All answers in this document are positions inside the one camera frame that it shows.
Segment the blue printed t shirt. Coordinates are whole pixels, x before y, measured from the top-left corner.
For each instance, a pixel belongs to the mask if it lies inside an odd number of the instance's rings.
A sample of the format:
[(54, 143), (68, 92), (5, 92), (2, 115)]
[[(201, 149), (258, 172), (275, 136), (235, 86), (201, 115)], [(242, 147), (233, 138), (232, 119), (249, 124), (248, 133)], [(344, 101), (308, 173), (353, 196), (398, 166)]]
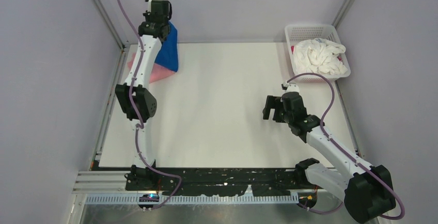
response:
[(167, 40), (162, 43), (162, 47), (157, 54), (155, 63), (173, 72), (179, 69), (178, 60), (178, 30), (169, 22), (170, 32)]

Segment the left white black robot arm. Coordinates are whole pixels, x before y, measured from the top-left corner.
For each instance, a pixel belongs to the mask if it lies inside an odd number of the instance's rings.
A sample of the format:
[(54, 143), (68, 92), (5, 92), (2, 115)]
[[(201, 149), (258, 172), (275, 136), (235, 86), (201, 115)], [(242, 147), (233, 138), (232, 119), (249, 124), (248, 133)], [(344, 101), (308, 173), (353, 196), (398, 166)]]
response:
[(152, 154), (151, 118), (158, 103), (149, 91), (153, 65), (162, 44), (171, 32), (171, 3), (168, 0), (147, 0), (145, 20), (134, 29), (138, 39), (133, 65), (123, 84), (115, 87), (122, 112), (134, 130), (134, 151), (130, 172), (126, 175), (128, 190), (152, 190), (159, 182)]

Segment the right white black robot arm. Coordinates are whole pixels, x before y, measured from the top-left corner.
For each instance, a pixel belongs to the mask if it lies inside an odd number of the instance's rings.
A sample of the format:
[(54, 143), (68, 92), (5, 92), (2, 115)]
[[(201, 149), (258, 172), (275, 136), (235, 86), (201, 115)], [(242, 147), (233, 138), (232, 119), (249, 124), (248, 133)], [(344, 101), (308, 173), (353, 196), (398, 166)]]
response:
[(334, 140), (321, 119), (310, 115), (298, 92), (267, 96), (263, 119), (288, 125), (291, 133), (316, 149), (335, 168), (331, 171), (309, 158), (295, 166), (295, 182), (301, 188), (317, 185), (342, 201), (350, 216), (366, 223), (396, 207), (392, 178), (383, 165), (373, 166)]

